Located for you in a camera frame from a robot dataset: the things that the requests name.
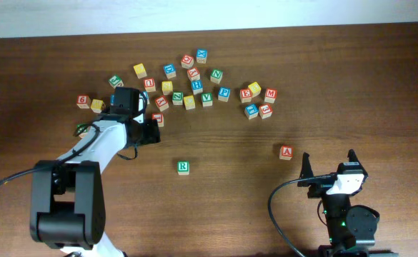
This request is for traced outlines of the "green R block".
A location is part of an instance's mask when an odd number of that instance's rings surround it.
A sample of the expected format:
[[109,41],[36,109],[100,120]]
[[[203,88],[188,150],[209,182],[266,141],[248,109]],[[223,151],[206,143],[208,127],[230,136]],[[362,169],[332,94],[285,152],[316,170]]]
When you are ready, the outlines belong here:
[[188,161],[178,161],[177,162],[177,173],[179,175],[189,175],[190,167]]

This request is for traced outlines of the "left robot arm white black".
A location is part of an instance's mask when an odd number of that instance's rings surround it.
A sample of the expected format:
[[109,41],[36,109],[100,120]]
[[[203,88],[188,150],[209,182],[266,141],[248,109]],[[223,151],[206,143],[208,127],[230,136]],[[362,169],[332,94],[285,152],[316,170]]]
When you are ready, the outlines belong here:
[[32,174],[30,234],[67,256],[125,256],[105,231],[101,174],[124,149],[160,141],[155,120],[146,119],[144,92],[120,87],[114,103],[79,125],[81,140],[53,161],[39,161]]

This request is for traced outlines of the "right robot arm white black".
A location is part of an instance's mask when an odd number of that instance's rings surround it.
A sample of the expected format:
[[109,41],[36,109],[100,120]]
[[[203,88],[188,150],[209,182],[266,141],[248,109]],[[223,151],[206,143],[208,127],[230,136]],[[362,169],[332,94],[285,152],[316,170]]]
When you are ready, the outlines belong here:
[[309,154],[302,157],[299,187],[307,187],[308,198],[321,200],[330,244],[318,248],[319,256],[398,256],[388,250],[370,251],[380,220],[379,212],[363,205],[352,205],[350,198],[362,190],[369,177],[354,150],[348,161],[324,176],[315,176]]

